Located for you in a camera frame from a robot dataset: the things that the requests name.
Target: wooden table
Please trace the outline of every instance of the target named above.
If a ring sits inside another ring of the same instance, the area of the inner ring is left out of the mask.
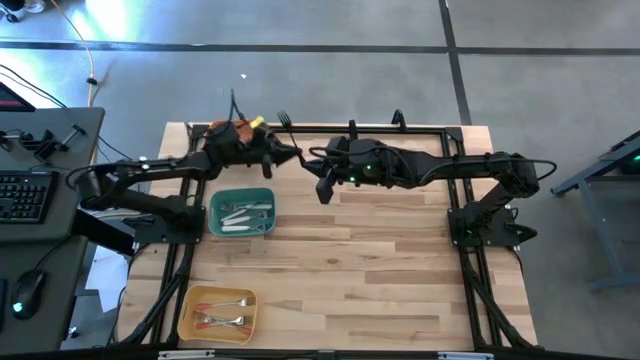
[[[492,151],[487,127],[463,127],[463,134],[468,154]],[[325,146],[331,136],[336,135],[299,134],[296,140],[306,151]],[[440,140],[433,135],[375,137],[392,146],[442,155]],[[186,150],[184,125],[168,123],[160,156],[181,156]],[[450,245],[446,221],[446,183],[435,181],[413,190],[335,186],[331,204],[321,205],[316,182],[297,161],[290,161],[274,170],[272,180],[262,177],[259,166],[233,167],[207,186],[206,205],[215,191],[225,189],[270,187],[276,196],[272,234],[219,238],[205,229],[193,259],[190,285],[249,288],[258,294],[257,330],[245,348],[472,349],[460,260]],[[473,180],[476,198],[494,184]],[[154,182],[151,193],[177,194],[179,186],[180,180]],[[167,247],[149,246],[134,263],[118,338],[128,335],[156,300]],[[486,251],[497,303],[523,337],[536,343],[517,259],[504,248]],[[167,308],[163,339],[173,307],[170,303]],[[482,305],[479,313],[490,341]],[[238,347],[206,341],[182,341],[180,346]]]

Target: teal tray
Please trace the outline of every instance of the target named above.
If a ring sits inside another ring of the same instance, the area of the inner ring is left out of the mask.
[[[269,202],[273,204],[270,210],[249,210],[240,216],[255,215],[259,212],[266,211],[267,219],[251,219],[247,222],[235,225],[249,225],[256,226],[259,224],[265,224],[266,231],[260,232],[258,230],[246,230],[246,231],[234,231],[234,232],[222,232],[222,223],[220,219],[227,215],[231,215],[235,211],[221,210],[220,206],[224,204],[251,204],[255,202]],[[240,237],[240,236],[253,236],[269,234],[276,226],[276,201],[273,191],[268,188],[247,188],[247,189],[233,189],[218,191],[211,197],[209,202],[209,230],[216,236],[224,237]]]

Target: gray floor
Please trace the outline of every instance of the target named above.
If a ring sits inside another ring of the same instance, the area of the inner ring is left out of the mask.
[[[190,0],[179,8],[183,3],[63,4],[93,40],[445,44],[437,0]],[[640,46],[635,0],[448,3],[459,46]],[[75,34],[47,11],[21,24],[0,22],[1,38],[73,40]],[[96,51],[94,57],[102,81],[95,105],[107,110],[102,135],[131,156],[156,154],[167,121],[223,118],[231,88],[250,116],[287,109],[300,122],[384,123],[401,108],[412,124],[460,123],[446,55]],[[86,104],[82,51],[0,50],[0,62],[69,106]],[[638,358],[640,290],[589,292],[589,281],[609,273],[592,225],[577,193],[554,199],[548,190],[638,129],[640,57],[461,56],[461,68],[473,124],[490,127],[496,150],[559,164],[538,195],[517,202],[519,222],[539,231],[522,257],[540,344]],[[37,106],[52,106],[17,90]],[[99,309],[91,301],[73,320],[89,335],[65,346],[97,344],[110,331],[108,316],[85,315]]]

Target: yellow tray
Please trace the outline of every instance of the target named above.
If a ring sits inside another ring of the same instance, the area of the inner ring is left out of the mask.
[[[199,304],[219,304],[235,302],[242,298],[249,298],[251,306],[219,306],[209,309],[199,309]],[[235,319],[238,316],[249,317],[249,322],[241,329],[233,326],[210,326],[198,329],[195,313],[201,312],[225,319]],[[233,289],[216,286],[194,285],[184,296],[182,312],[178,322],[178,335],[182,340],[211,340],[224,341],[244,345],[253,336],[258,316],[258,297],[256,293],[247,289]]]

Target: metal fork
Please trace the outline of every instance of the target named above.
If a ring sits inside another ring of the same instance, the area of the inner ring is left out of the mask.
[[[215,316],[211,316],[209,314],[204,314],[201,312],[195,312],[195,319],[202,323],[207,324],[209,326],[215,325],[233,325],[233,326],[245,326],[247,324],[246,316],[238,316],[235,319],[223,319]]]
[[[284,110],[278,111],[278,119],[280,120],[280,124],[282,124],[282,127],[285,130],[287,130],[287,132],[289,133],[289,136],[291,136],[291,141],[293,141],[293,146],[297,148],[298,144],[296,144],[296,139],[293,138],[293,125],[291,122],[291,118],[289,117],[289,114],[287,114]]]
[[[214,307],[218,307],[218,306],[229,306],[229,305],[233,305],[233,306],[251,306],[253,305],[253,299],[252,298],[242,298],[238,301],[231,301],[231,302],[224,302],[224,303],[217,303],[217,304],[198,304],[196,306],[196,309],[198,310],[207,310],[207,309],[211,309]]]

